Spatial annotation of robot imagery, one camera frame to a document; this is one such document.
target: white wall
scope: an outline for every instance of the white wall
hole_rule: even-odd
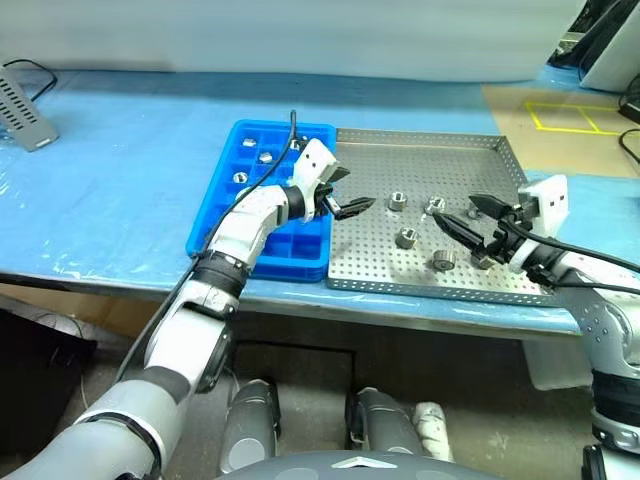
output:
[[[2,0],[0,57],[55,67],[533,78],[584,0]]]

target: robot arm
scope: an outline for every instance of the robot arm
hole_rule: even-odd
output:
[[[569,213],[566,177],[551,177],[519,193],[521,204],[516,206],[491,195],[470,197],[481,212],[498,221],[494,240],[486,246],[462,220],[448,214],[434,218],[472,255],[489,256],[514,272],[524,271],[531,281],[560,297],[582,331],[593,372],[593,434],[606,447],[585,449],[585,468],[592,476],[584,478],[619,478],[613,476],[616,468],[634,472],[620,478],[638,476],[640,457],[628,454],[640,454],[640,281],[627,268],[593,258],[584,249],[567,251],[562,244],[541,238],[554,236]],[[605,476],[591,473],[597,464]]]
[[[307,222],[334,210],[337,219],[347,218],[373,204],[364,198],[338,206],[330,197],[331,182],[348,170],[319,140],[304,143],[288,187],[258,187],[223,219],[185,281],[152,320],[155,330],[148,343],[136,342],[146,346],[143,368],[121,377],[8,478],[159,478],[178,443],[191,398],[211,390],[218,379],[231,341],[227,320],[238,309],[267,236],[296,218]]]

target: perforated metal tray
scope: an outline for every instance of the perforated metal tray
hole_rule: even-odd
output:
[[[526,177],[505,137],[338,129],[337,157],[351,175],[336,185],[336,198],[340,202],[360,196],[378,200],[364,214],[334,222],[330,287],[518,305],[554,304],[552,296],[505,266],[474,267],[468,250],[424,214],[429,197],[441,196],[446,212],[465,219],[490,240],[496,222],[469,218],[468,195],[491,193],[517,203],[517,188]],[[408,197],[407,207],[398,213],[386,205],[395,191]],[[419,234],[411,250],[395,244],[395,234],[404,226]],[[455,253],[453,270],[433,269],[431,257],[440,249]]]

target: blue plastic tray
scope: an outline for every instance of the blue plastic tray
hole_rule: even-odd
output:
[[[331,125],[297,125],[298,136],[317,138],[329,150],[336,150],[336,129]],[[222,212],[231,205],[236,194],[253,185],[269,168],[258,159],[263,152],[271,153],[273,161],[287,139],[289,124],[257,120],[237,122],[224,146],[216,171],[211,178],[196,220],[187,240],[187,253],[199,252],[206,235]],[[255,147],[243,146],[250,138]],[[300,152],[289,149],[287,156],[263,185],[286,185],[293,175],[293,164]],[[233,183],[233,174],[245,172],[249,180],[245,184]],[[331,216],[317,217],[309,223],[295,220],[275,230],[258,257],[252,277],[301,282],[317,282],[327,275],[331,246]]]

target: table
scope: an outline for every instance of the table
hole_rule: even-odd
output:
[[[576,89],[567,75],[545,69],[529,84]],[[25,81],[34,87],[36,72]],[[302,122],[345,128],[500,133],[478,84],[67,71],[38,105],[59,130],[55,144],[27,153],[0,133],[0,279],[145,298],[161,298],[188,267],[186,238],[239,119],[286,120],[295,108]],[[639,261],[638,180],[577,175],[569,182],[573,212],[560,238]],[[354,293],[324,283],[252,279],[241,308],[516,338],[578,333],[558,308]]]

